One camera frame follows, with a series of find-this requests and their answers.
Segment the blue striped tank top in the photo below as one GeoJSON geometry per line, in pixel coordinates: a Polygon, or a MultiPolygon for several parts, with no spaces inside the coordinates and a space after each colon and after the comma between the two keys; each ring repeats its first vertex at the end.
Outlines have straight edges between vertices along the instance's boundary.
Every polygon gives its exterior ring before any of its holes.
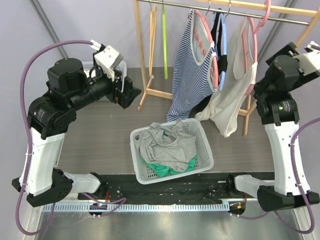
{"type": "Polygon", "coordinates": [[[191,29],[190,13],[182,39],[175,58],[172,75],[172,104],[166,114],[166,121],[173,122],[179,119],[187,119],[193,110],[190,100],[190,88],[192,86],[192,63],[190,60],[189,34],[191,29]]]}

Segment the yellow hanger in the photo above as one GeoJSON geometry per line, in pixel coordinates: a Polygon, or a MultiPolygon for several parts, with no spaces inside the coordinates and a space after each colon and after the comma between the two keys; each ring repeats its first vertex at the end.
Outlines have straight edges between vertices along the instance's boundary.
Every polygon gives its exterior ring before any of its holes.
{"type": "Polygon", "coordinates": [[[153,78],[153,60],[155,52],[155,41],[156,41],[156,27],[157,27],[157,6],[150,7],[150,19],[149,19],[149,77],[153,78]]]}

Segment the lime green hanger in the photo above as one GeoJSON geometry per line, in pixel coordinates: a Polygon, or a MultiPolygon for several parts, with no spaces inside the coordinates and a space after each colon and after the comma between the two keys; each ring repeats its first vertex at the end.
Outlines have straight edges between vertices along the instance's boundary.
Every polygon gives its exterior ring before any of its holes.
{"type": "Polygon", "coordinates": [[[164,1],[161,1],[162,6],[162,43],[163,43],[163,70],[164,78],[168,79],[168,57],[167,57],[167,28],[166,28],[166,12],[164,1]]]}

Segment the pink wavy hanger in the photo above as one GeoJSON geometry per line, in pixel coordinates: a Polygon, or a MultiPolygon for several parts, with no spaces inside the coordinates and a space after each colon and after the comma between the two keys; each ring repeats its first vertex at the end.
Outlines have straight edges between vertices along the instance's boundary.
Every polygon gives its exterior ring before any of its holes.
{"type": "Polygon", "coordinates": [[[191,21],[191,49],[195,62],[200,65],[208,60],[208,77],[212,82],[213,91],[219,85],[218,57],[215,42],[207,24],[206,18],[199,10],[194,9],[191,21]]]}

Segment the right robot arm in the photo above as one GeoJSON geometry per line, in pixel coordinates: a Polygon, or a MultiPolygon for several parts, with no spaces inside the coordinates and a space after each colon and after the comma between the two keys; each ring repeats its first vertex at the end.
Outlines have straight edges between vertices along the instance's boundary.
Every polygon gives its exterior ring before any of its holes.
{"type": "Polygon", "coordinates": [[[305,177],[299,140],[299,110],[291,91],[320,76],[320,46],[311,41],[305,53],[287,44],[266,63],[264,77],[254,85],[256,109],[267,133],[274,165],[274,183],[249,174],[238,175],[226,184],[233,198],[246,193],[258,200],[263,211],[319,204],[320,196],[311,191],[305,177]]]}

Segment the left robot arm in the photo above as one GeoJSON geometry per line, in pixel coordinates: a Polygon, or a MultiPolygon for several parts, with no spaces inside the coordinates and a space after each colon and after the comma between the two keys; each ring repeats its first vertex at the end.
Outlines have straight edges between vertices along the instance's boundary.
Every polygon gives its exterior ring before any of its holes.
{"type": "Polygon", "coordinates": [[[47,92],[30,104],[27,114],[32,138],[31,160],[25,163],[28,176],[15,178],[12,186],[25,192],[33,207],[59,202],[70,194],[88,194],[100,200],[108,190],[100,175],[71,174],[56,167],[65,135],[78,110],[104,97],[126,109],[141,90],[129,77],[114,81],[101,73],[90,79],[76,58],[57,61],[47,75],[47,92]]]}

